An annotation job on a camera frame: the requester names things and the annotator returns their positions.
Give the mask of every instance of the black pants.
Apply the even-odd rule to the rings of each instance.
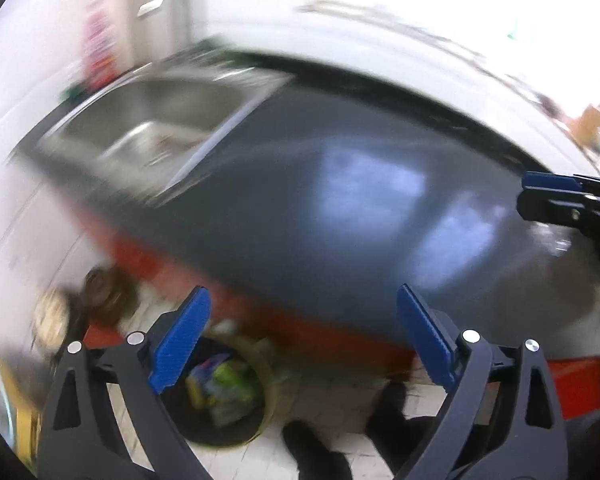
[[[374,414],[366,425],[366,436],[389,469],[396,474],[416,449],[433,421],[432,416],[405,419],[401,412]],[[475,425],[456,467],[479,458],[487,437],[487,426]],[[600,480],[600,410],[567,421],[569,480]]]

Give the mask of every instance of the blue gripper pad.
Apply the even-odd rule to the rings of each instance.
[[[543,187],[545,189],[558,189],[564,191],[582,191],[582,186],[572,176],[556,175],[553,173],[540,173],[527,171],[522,177],[523,189],[527,187]]]
[[[397,309],[398,318],[431,380],[447,392],[455,390],[458,384],[458,377],[454,373],[456,344],[439,324],[435,314],[420,302],[407,285],[398,289]]]
[[[176,383],[209,320],[211,297],[208,290],[200,288],[178,313],[178,318],[154,350],[149,384],[157,394]]]

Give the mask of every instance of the bottle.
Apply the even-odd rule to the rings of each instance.
[[[113,49],[113,26],[103,0],[94,0],[88,6],[84,43],[85,80],[87,88],[95,92],[119,75]]]

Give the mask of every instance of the tiled floor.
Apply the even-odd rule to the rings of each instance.
[[[173,306],[158,300],[152,290],[141,290],[142,304],[135,316],[123,323],[124,332],[147,330],[155,319]],[[408,384],[405,416],[435,415],[445,399],[440,386],[431,384],[416,364]],[[258,438],[231,450],[211,450],[191,444],[202,465],[215,480],[295,480],[296,462],[286,451],[281,437],[284,424],[295,418],[310,423],[332,450],[346,455],[355,479],[392,478],[371,441],[363,434],[366,418],[383,378],[361,374],[332,365],[300,364],[288,366],[273,420]],[[133,460],[151,467],[136,437],[117,386],[110,390],[116,418]]]

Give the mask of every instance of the kitchen sink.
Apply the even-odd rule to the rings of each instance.
[[[289,79],[253,67],[147,65],[87,99],[38,145],[138,200],[163,202]]]

